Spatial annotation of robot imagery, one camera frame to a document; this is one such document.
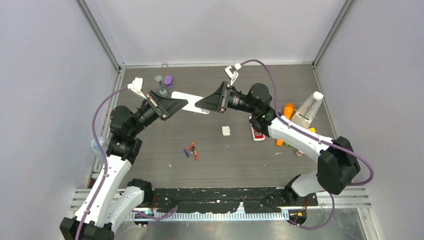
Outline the white battery cover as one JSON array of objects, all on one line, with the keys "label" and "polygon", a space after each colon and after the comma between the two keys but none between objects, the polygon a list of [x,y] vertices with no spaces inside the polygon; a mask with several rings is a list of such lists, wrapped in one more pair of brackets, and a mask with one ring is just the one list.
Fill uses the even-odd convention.
[{"label": "white battery cover", "polygon": [[221,132],[222,132],[223,136],[230,136],[231,135],[231,130],[230,130],[229,126],[222,126]]}]

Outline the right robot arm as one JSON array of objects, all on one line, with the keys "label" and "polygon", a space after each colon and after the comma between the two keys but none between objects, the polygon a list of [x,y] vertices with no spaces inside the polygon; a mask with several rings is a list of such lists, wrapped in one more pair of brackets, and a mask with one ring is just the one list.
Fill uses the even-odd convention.
[{"label": "right robot arm", "polygon": [[257,132],[289,143],[316,162],[315,171],[296,176],[285,186],[285,198],[291,205],[299,205],[312,193],[339,195],[361,170],[350,142],[341,136],[332,139],[303,129],[275,111],[271,101],[269,89],[262,83],[253,84],[243,94],[224,81],[194,105],[211,112],[233,109],[250,113],[249,123]]}]

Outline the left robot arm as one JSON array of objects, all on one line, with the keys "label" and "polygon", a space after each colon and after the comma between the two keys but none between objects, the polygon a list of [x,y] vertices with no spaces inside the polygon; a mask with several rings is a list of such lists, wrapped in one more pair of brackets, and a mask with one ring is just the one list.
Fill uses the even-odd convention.
[{"label": "left robot arm", "polygon": [[157,119],[169,119],[188,103],[151,90],[136,112],[124,105],[111,111],[111,139],[107,149],[98,146],[103,167],[79,210],[72,218],[63,218],[59,229],[64,239],[112,240],[137,206],[148,207],[153,202],[152,184],[142,179],[131,180],[117,201],[113,199],[141,149],[137,135]]}]

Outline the white remote control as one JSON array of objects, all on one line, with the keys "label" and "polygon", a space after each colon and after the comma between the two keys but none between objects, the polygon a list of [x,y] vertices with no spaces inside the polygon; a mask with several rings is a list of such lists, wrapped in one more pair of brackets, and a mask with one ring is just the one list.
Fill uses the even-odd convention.
[{"label": "white remote control", "polygon": [[209,110],[195,106],[195,103],[197,103],[198,101],[204,98],[203,96],[197,96],[197,95],[188,94],[184,92],[173,91],[171,93],[171,97],[173,99],[181,99],[181,100],[188,101],[188,104],[182,108],[182,110],[184,111],[193,112],[196,114],[203,114],[203,115],[208,115],[210,113]]}]

